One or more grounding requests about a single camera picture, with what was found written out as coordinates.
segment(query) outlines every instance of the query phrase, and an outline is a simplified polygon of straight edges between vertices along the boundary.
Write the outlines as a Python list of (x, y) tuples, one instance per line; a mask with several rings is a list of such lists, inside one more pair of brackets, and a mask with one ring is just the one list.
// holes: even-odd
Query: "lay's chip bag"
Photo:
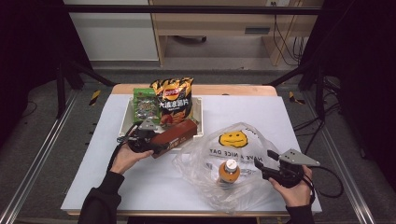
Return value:
[(192, 77), (155, 80), (150, 84), (160, 102), (160, 125), (169, 127), (192, 118)]

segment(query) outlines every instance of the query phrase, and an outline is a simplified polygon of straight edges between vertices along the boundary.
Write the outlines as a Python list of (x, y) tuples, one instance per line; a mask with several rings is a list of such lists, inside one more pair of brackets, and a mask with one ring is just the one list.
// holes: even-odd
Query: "yellow smiley face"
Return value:
[(219, 137), (219, 143), (226, 147), (245, 147), (248, 137), (242, 131), (224, 133)]

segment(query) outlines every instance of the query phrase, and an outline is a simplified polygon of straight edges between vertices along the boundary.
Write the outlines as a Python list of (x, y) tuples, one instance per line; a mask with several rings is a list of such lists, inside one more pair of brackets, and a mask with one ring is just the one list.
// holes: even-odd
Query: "black sleeve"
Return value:
[(310, 204), (299, 207), (286, 206), (286, 209), (290, 214), (292, 224), (315, 224)]
[(124, 176), (107, 172), (99, 188), (92, 188), (85, 198), (78, 224), (117, 223), (118, 194)]

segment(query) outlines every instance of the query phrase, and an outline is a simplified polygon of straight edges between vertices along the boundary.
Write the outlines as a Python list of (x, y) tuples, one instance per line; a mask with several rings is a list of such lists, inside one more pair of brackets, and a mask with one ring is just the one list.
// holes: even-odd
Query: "white plastic bag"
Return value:
[[(173, 164), (213, 208), (232, 213), (260, 203), (272, 191), (254, 166), (257, 158), (264, 166), (276, 169), (278, 162), (267, 156), (278, 150), (253, 126), (244, 122), (204, 135), (183, 147)], [(237, 161), (241, 174), (233, 183), (219, 183), (219, 166), (228, 159)]]

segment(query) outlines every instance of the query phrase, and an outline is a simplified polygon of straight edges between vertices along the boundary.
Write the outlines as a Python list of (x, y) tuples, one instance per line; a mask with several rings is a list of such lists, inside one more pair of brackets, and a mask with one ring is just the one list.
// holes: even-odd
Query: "beverage bottle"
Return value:
[(219, 167), (218, 182), (232, 184), (240, 174), (241, 171), (236, 160), (227, 160)]

